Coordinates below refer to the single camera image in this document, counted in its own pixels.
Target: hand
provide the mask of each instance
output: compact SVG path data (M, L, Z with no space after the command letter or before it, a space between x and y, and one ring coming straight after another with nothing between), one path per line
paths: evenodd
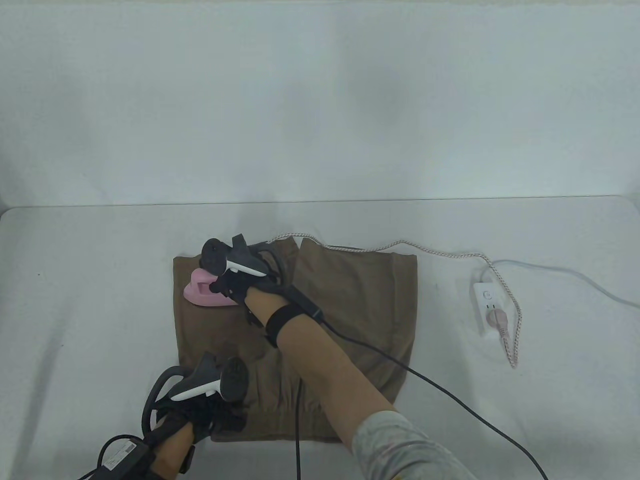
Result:
M224 275L209 286L213 293L222 293L238 305L244 305L247 290L261 282L269 282L267 277L249 275L244 272L227 270Z
M211 397L202 394L182 401L163 397L154 405L157 422L166 417L165 423L192 423L194 444L213 432L242 430L246 423L242 408L241 401L228 403L222 400L220 394Z

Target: human arm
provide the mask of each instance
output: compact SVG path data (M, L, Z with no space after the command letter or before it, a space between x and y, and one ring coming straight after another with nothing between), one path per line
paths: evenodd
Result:
M193 439L193 425L188 422L156 449L156 459L151 464L151 471L164 480L174 480L193 444Z
M249 288L245 303L265 325L288 302L278 295ZM353 365L347 354L314 320L299 315L278 334L278 348L318 396L342 442L351 441L361 423L376 412L394 411L391 403Z

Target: black velcro strap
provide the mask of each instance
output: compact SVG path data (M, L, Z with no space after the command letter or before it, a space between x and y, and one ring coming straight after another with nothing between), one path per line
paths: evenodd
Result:
M282 327L292 318L303 314L305 314L305 311L295 303L290 303L276 310L274 314L269 317L269 321L267 322L267 326L265 328L265 330L267 331L267 340L269 341L269 343L272 346L278 348L276 340L278 339L278 334L280 333Z

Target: pink plug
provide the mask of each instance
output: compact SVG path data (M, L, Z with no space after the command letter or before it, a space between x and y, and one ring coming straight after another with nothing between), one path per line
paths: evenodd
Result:
M509 321L507 320L507 314L504 313L504 310L499 308L489 310L489 313L486 315L486 322L489 326L500 332L500 338L503 340L509 338Z

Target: black glove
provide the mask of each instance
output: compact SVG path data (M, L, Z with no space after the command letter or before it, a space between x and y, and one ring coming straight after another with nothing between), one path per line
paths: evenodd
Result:
M272 283L268 276L249 275L244 272L232 272L227 270L224 275L209 285L209 290L213 293L222 293L225 297L229 297L238 305L244 305L246 292L249 287L260 288L260 284Z
M228 403L219 394L204 394L179 402L163 397L154 404L156 422L162 425L145 437L145 443L159 445L187 422L193 425L193 443L207 438L214 432L241 431L246 424L242 402Z

